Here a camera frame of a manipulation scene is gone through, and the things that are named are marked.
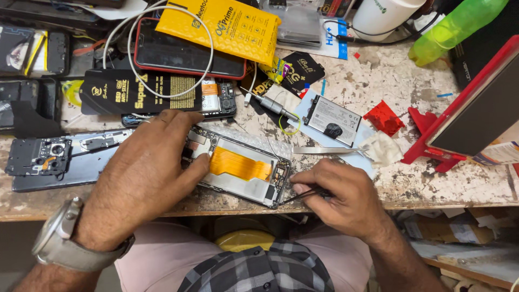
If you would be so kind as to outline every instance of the watch strap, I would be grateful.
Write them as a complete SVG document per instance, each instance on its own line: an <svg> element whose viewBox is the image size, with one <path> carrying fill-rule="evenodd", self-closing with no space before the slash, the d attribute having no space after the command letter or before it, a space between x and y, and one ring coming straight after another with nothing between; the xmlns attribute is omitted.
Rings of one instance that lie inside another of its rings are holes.
<svg viewBox="0 0 519 292"><path fill-rule="evenodd" d="M129 242L126 240L116 250L104 253L89 250L54 234L46 244L53 248L43 248L37 258L44 264L53 263L71 270L95 272L110 266L116 259L123 256L129 248Z"/></svg>

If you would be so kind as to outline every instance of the green plastic bottle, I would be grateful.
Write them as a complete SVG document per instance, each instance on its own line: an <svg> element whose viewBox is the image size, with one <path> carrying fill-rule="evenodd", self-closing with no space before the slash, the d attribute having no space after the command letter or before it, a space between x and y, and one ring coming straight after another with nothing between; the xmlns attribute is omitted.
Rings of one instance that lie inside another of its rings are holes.
<svg viewBox="0 0 519 292"><path fill-rule="evenodd" d="M465 0L442 21L420 37L409 50L417 66L428 64L489 24L508 0Z"/></svg>

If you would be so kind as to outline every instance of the pink pants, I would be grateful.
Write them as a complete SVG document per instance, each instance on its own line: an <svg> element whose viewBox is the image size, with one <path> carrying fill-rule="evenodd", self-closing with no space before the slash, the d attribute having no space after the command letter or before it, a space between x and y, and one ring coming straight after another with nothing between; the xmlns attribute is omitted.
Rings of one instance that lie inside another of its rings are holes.
<svg viewBox="0 0 519 292"><path fill-rule="evenodd" d="M187 272L223 252L189 228L174 223L151 222L134 234L130 252L115 262L123 292L177 291ZM364 291L372 260L368 246L360 239L323 225L296 242L322 260L335 291Z"/></svg>

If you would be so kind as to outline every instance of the red phone case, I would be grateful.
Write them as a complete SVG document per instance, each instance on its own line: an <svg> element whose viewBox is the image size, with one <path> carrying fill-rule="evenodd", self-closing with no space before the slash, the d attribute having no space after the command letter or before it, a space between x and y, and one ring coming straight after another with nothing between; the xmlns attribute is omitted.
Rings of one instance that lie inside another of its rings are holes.
<svg viewBox="0 0 519 292"><path fill-rule="evenodd" d="M141 20L139 20L139 27L137 28L137 38L136 38L136 41L135 41L135 53L133 54L133 64L135 64L140 69L144 69L144 70L155 70L155 71L173 72L173 73L180 73L180 74L187 74L187 75L198 75L198 76L202 76L203 75L203 72L196 72L196 71L189 71L189 70L167 69L167 68L150 67L150 66L145 66L145 65L139 65L137 63L137 54L138 54L138 47L139 47L139 37L138 36L141 34L141 23L145 19L159 20L157 18L152 18L152 17L144 17L144 18L141 18ZM216 77L216 78L233 79L233 80L242 80L245 77L246 70L247 70L247 60L244 59L243 60L243 75L240 76L240 77L228 76L228 75L218 75L218 74L211 74L211 73L207 73L206 76L208 76L208 77Z"/></svg>

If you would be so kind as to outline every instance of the wristwatch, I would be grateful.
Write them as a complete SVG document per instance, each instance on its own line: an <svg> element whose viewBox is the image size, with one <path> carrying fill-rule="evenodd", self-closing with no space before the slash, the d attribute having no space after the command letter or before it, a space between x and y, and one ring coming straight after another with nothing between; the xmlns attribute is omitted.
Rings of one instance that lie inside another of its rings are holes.
<svg viewBox="0 0 519 292"><path fill-rule="evenodd" d="M90 250L73 242L70 238L82 207L83 200L79 197L67 200L45 222L32 249L32 254L38 262L53 263L71 270L94 272L110 266L130 250L135 241L133 235L116 250L107 253Z"/></svg>

